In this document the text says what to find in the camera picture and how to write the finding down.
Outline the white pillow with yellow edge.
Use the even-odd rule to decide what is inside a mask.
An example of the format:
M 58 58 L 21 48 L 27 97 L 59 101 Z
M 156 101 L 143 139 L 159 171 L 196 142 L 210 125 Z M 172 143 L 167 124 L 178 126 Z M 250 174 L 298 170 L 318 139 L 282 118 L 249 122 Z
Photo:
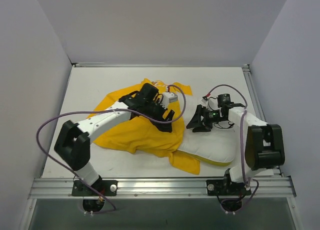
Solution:
M 185 129 L 178 151 L 212 163 L 230 164 L 236 157 L 237 138 L 233 128 L 213 127 L 209 132 Z

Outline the yellow pillowcase with print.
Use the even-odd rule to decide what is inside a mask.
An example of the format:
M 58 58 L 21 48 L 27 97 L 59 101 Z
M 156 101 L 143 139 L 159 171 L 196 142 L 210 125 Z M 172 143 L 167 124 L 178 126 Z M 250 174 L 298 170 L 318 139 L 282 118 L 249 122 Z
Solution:
M 160 81 L 145 78 L 141 83 L 107 94 L 94 111 L 102 111 L 112 106 L 120 97 L 138 91 L 145 83 L 155 86 L 159 93 L 167 90 L 167 85 Z M 135 154 L 137 150 L 157 157 L 168 157 L 170 164 L 182 171 L 198 175 L 200 161 L 180 150 L 186 129 L 186 111 L 179 120 L 172 123 L 172 132 L 161 132 L 144 117 L 135 117 L 123 122 L 100 135 L 94 143 L 102 148 L 126 151 Z

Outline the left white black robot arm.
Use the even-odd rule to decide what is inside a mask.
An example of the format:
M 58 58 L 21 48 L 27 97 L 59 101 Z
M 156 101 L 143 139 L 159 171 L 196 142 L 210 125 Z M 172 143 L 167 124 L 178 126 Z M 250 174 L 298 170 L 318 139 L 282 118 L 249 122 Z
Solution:
M 146 83 L 139 91 L 122 96 L 104 113 L 79 122 L 66 121 L 60 130 L 54 146 L 55 152 L 67 163 L 80 179 L 84 180 L 83 190 L 90 196 L 101 191 L 101 177 L 90 163 L 91 143 L 116 125 L 130 121 L 136 116 L 147 116 L 161 132 L 172 132 L 175 114 L 165 112 L 169 104 L 178 100 L 172 92 L 159 93 L 153 85 Z

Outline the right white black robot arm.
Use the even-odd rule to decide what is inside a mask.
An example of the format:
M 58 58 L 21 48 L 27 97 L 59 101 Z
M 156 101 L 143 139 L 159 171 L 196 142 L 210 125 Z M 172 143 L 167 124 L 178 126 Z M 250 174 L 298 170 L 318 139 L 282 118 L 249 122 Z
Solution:
M 214 124 L 231 122 L 238 126 L 240 162 L 226 171 L 222 190 L 232 195 L 256 174 L 285 163 L 283 133 L 278 124 L 269 124 L 248 113 L 247 104 L 235 103 L 229 94 L 217 96 L 217 109 L 210 108 L 209 95 L 199 104 L 186 125 L 194 133 L 208 133 Z

